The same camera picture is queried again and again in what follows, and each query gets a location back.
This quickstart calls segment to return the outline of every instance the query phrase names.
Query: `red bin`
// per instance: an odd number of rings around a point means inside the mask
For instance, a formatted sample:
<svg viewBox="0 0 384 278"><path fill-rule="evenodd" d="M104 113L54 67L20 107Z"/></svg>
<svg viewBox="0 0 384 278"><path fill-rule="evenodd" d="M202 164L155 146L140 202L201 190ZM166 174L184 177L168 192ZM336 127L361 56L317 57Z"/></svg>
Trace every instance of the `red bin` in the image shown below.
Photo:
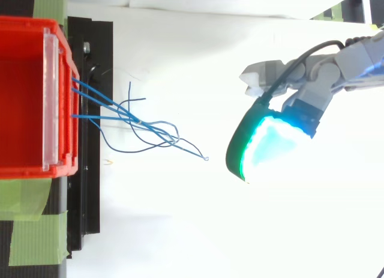
<svg viewBox="0 0 384 278"><path fill-rule="evenodd" d="M0 16L0 179L77 171L79 73L54 20Z"/></svg>

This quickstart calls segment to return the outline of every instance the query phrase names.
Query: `metal bolt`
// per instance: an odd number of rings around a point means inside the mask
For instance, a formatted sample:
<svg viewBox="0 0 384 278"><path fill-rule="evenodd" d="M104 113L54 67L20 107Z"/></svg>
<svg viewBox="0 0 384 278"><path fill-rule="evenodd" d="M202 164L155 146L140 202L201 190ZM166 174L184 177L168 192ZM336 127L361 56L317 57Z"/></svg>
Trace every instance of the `metal bolt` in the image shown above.
<svg viewBox="0 0 384 278"><path fill-rule="evenodd" d="M83 51L84 51L84 54L91 53L91 45L89 44L89 42L84 42Z"/></svg>

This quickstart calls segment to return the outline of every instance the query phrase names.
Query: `white wall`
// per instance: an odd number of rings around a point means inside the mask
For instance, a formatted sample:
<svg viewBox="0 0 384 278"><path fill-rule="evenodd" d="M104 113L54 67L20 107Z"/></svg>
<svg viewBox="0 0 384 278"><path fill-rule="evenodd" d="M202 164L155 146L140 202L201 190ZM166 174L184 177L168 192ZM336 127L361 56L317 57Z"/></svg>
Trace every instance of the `white wall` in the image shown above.
<svg viewBox="0 0 384 278"><path fill-rule="evenodd" d="M284 16L310 19L343 0L71 0L198 13Z"/></svg>
<svg viewBox="0 0 384 278"><path fill-rule="evenodd" d="M238 79L248 64L287 61L325 40L372 34L369 27L83 4L69 4L68 13L114 22L114 100L127 98L132 81L132 96L147 98L132 104L134 114L174 122L210 157L120 154L102 142L102 162L114 164L101 167L101 234L74 253L69 278L379 273L384 89L337 95L306 156L260 171L250 185L224 162L253 102ZM102 125L114 147L143 147L124 124Z"/></svg>

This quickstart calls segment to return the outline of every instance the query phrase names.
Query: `green light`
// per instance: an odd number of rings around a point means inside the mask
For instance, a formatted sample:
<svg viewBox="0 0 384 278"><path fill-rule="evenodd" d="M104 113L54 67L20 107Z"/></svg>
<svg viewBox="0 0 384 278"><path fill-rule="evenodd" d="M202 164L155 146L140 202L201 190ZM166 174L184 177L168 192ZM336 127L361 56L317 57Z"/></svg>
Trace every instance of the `green light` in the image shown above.
<svg viewBox="0 0 384 278"><path fill-rule="evenodd" d="M259 164L275 160L294 150L303 140L309 139L300 128L293 127L282 119L264 117L245 147L240 162L241 176L246 179L247 173Z"/></svg>

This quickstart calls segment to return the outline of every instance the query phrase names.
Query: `transparent plastic lid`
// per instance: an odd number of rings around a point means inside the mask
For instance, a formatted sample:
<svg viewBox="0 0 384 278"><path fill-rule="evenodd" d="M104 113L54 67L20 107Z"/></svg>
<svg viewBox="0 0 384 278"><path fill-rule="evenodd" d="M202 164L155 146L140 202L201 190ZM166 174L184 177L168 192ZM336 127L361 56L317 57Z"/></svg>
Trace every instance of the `transparent plastic lid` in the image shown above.
<svg viewBox="0 0 384 278"><path fill-rule="evenodd" d="M59 40L44 29L43 38L43 170L59 161Z"/></svg>

